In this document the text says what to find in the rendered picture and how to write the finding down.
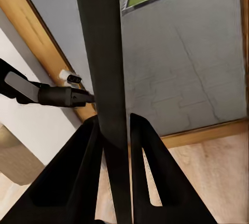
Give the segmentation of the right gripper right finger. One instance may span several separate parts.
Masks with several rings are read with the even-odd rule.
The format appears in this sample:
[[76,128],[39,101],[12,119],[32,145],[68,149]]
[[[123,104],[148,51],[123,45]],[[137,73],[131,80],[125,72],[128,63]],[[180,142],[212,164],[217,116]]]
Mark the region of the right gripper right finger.
[[[134,224],[218,224],[150,122],[130,115]],[[162,206],[150,203],[145,153]]]

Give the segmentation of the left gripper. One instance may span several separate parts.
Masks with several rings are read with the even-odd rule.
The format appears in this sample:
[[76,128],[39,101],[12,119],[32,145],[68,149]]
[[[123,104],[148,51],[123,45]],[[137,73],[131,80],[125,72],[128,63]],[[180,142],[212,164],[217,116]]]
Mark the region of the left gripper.
[[53,87],[50,93],[50,100],[54,107],[86,106],[86,103],[94,103],[94,94],[89,94],[86,89],[72,87]]

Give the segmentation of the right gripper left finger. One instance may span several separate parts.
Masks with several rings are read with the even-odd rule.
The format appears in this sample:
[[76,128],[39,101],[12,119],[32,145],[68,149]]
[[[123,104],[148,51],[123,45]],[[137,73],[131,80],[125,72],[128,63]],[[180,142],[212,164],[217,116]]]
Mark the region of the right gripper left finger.
[[94,224],[103,152],[95,115],[82,123],[0,224]]

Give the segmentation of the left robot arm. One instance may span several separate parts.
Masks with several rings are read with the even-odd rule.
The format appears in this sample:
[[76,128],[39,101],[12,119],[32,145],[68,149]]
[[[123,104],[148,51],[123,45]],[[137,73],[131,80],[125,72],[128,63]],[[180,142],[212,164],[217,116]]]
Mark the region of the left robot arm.
[[63,69],[59,77],[65,80],[63,87],[51,87],[45,83],[28,81],[17,69],[0,58],[0,93],[10,99],[17,99],[20,104],[40,103],[54,107],[86,106],[94,103],[94,94],[89,94],[86,89],[79,89],[73,83],[80,83],[81,77],[75,72]]

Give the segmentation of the poster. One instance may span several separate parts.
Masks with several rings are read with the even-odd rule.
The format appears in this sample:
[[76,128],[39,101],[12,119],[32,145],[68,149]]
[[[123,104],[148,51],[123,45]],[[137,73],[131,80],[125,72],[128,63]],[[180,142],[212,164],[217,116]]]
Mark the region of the poster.
[[77,0],[117,224],[132,224],[120,0]]

